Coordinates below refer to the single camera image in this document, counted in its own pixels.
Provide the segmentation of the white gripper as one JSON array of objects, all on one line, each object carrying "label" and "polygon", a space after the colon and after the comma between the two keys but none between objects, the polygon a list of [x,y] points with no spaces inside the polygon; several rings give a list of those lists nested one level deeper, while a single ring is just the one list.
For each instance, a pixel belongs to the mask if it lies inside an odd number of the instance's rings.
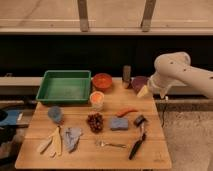
[{"label": "white gripper", "polygon": [[147,97],[150,92],[158,93],[160,96],[166,95],[166,86],[164,80],[159,74],[153,74],[147,82],[147,86],[144,85],[137,94],[138,98]]}]

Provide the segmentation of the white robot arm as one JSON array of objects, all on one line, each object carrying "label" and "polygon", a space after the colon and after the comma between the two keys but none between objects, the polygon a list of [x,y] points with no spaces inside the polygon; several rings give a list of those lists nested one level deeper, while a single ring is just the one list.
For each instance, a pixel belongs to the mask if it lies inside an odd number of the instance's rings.
[{"label": "white robot arm", "polygon": [[158,93],[164,98],[175,80],[191,86],[209,99],[213,99],[213,71],[191,65],[186,52],[167,53],[154,61],[155,73],[137,93],[138,98]]}]

